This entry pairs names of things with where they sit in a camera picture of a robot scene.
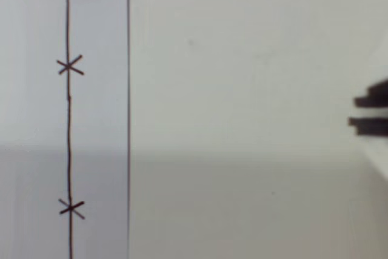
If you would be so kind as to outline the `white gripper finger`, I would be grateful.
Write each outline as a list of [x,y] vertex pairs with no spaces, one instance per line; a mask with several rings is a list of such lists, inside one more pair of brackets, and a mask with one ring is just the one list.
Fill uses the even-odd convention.
[[354,99],[356,107],[387,107],[387,40],[373,52],[367,63],[365,95]]
[[387,180],[387,118],[349,117],[363,151],[375,170]]

